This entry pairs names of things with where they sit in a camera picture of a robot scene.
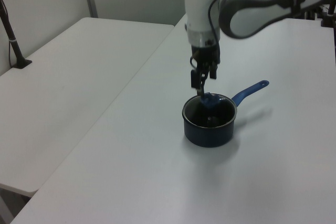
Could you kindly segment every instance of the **table surface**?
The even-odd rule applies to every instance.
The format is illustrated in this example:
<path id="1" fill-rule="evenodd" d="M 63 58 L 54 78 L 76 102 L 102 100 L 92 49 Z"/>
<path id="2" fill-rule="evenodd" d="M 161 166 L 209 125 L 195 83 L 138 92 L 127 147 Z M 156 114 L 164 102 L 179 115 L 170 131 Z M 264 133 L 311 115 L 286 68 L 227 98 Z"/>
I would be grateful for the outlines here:
<path id="1" fill-rule="evenodd" d="M 333 223 L 333 30 L 286 19 L 255 36 L 222 34 L 218 79 L 238 107 L 234 138 L 202 148 L 183 133 L 190 88 L 184 17 L 19 213 L 37 223 Z"/>
<path id="2" fill-rule="evenodd" d="M 32 196 L 172 29 L 84 18 L 2 75 L 0 187 Z"/>

